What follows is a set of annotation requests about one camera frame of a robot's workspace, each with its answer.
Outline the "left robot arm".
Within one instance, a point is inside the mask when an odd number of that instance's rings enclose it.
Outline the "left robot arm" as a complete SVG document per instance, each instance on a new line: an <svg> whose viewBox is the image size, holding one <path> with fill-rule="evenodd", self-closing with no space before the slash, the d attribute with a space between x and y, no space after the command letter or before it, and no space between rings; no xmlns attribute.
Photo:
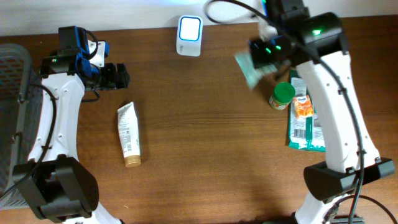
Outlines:
<svg viewBox="0 0 398 224"><path fill-rule="evenodd" d="M122 223L100 204L97 180L78 160L76 137L86 91L126 89L125 65L105 63L109 45L77 26L58 30L60 48L42 61L39 128L27 163L12 179L33 214L53 223Z"/></svg>

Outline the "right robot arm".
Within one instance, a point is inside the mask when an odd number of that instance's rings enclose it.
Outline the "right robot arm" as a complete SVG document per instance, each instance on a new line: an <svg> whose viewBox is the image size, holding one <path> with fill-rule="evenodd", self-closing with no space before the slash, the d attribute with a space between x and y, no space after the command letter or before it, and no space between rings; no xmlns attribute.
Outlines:
<svg viewBox="0 0 398 224"><path fill-rule="evenodd" d="M326 159L304 169L308 194L291 223L330 223L342 202L361 198L365 184L392 175L364 123L340 18L311 16L302 1L264 1L266 31L252 46L256 65L288 60L307 86L323 132Z"/></svg>

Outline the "mint green tissue pack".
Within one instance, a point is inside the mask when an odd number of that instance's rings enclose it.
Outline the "mint green tissue pack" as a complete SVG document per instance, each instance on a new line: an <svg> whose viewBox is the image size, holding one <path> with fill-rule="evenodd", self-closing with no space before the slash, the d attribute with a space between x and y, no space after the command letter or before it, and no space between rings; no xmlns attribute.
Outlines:
<svg viewBox="0 0 398 224"><path fill-rule="evenodd" d="M265 65L261 68L254 68L249 52L238 52L234 55L234 58L237 61L250 90L254 89L262 78L277 71L277 67L275 65Z"/></svg>

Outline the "white cream tube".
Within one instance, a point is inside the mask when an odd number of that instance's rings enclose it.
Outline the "white cream tube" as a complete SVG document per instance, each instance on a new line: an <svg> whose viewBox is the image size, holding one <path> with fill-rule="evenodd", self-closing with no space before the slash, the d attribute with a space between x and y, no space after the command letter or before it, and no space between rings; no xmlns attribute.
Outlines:
<svg viewBox="0 0 398 224"><path fill-rule="evenodd" d="M118 133L125 166L128 168L139 166L141 164L139 124L133 102L118 109Z"/></svg>

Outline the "green lid jar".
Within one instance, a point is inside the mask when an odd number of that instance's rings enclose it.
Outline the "green lid jar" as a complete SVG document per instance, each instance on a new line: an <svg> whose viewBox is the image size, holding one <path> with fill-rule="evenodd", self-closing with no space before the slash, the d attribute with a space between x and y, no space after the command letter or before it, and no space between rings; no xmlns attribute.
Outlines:
<svg viewBox="0 0 398 224"><path fill-rule="evenodd" d="M269 104L276 110L284 110L295 96L295 88L289 82L277 84L269 99Z"/></svg>

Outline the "orange tissue box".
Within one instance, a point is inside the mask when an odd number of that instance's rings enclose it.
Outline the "orange tissue box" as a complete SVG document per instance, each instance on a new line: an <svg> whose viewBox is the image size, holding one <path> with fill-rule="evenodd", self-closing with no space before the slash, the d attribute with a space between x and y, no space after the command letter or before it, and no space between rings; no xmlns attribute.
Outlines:
<svg viewBox="0 0 398 224"><path fill-rule="evenodd" d="M308 95L295 96L292 102L297 119L312 117L315 114L311 99Z"/></svg>

